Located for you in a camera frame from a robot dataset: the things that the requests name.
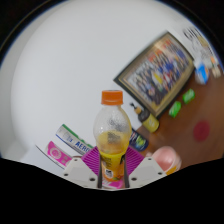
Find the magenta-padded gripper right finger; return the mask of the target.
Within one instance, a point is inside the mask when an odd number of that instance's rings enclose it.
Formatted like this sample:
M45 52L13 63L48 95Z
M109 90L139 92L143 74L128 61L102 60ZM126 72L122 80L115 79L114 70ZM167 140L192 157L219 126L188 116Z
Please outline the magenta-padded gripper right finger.
M166 176L152 157L144 157L128 148L125 155L125 188L140 188Z

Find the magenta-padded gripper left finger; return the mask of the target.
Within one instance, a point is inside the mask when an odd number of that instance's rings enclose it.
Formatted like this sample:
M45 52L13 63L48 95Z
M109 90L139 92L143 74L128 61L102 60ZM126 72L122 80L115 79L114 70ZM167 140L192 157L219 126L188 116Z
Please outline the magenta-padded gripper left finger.
M100 154L96 147L82 157L74 157L63 172L63 177L84 188L101 187Z

